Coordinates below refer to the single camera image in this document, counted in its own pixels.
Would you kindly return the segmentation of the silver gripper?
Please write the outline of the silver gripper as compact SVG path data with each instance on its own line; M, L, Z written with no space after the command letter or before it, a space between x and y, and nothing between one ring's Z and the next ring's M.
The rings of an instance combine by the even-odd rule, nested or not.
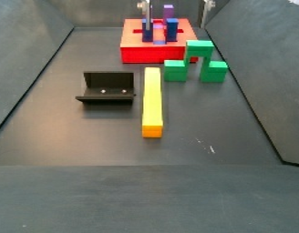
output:
M153 19L153 4L151 4L151 0L142 0L138 3L138 8L146 9L146 30L149 31L151 29L151 19Z

